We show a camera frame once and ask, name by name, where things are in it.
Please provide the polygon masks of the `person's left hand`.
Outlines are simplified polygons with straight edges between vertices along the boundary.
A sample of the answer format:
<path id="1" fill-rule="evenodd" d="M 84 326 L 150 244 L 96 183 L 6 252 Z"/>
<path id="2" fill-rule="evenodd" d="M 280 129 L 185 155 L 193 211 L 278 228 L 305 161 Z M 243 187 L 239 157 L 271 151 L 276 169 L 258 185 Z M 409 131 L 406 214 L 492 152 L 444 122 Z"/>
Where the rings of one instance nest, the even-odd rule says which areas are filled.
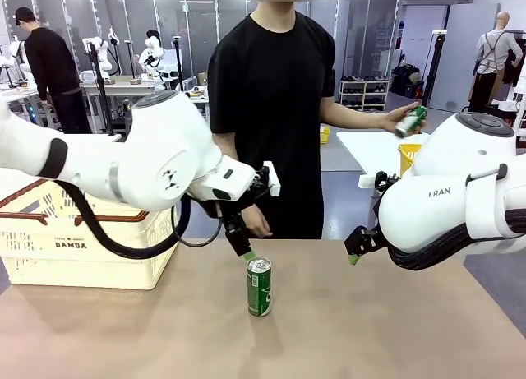
<path id="1" fill-rule="evenodd" d="M 396 126 L 407 116 L 407 114 L 416 109 L 420 104 L 413 102 L 411 104 L 399 107 L 382 116 L 381 128 L 387 132 L 394 133 Z"/>

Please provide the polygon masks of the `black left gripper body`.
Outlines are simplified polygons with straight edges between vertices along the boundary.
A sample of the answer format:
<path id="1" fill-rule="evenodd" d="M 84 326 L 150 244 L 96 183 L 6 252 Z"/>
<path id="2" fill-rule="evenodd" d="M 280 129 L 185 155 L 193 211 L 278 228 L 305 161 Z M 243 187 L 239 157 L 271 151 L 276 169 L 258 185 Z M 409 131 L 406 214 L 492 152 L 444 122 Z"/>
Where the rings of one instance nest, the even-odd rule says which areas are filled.
<path id="1" fill-rule="evenodd" d="M 242 212 L 270 192 L 270 169 L 263 167 L 256 171 L 251 183 L 239 197 L 217 188 L 211 191 L 210 199 L 199 199 L 199 205 L 205 213 L 212 219 L 221 219 L 224 227 L 244 227 Z"/>

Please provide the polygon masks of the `person's right hand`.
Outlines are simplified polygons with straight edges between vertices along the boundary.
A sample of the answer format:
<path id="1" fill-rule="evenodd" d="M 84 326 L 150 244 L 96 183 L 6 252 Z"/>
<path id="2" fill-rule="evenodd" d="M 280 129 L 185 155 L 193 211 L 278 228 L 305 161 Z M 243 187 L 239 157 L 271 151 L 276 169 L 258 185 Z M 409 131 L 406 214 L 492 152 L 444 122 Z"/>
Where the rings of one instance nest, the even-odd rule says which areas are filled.
<path id="1" fill-rule="evenodd" d="M 267 238 L 272 235 L 270 226 L 266 221 L 265 216 L 256 206 L 250 206 L 242 211 L 242 217 L 248 230 L 256 238 Z"/>

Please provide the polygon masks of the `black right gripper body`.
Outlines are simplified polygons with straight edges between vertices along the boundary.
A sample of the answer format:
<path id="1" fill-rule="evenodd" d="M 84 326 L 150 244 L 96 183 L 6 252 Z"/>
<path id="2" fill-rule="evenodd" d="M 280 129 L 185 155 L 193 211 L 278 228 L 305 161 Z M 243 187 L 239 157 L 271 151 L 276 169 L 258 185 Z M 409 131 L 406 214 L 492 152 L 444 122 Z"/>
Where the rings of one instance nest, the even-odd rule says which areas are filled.
<path id="1" fill-rule="evenodd" d="M 363 229 L 361 233 L 362 250 L 380 250 L 389 246 L 389 242 L 382 233 L 379 225 L 373 229 Z"/>

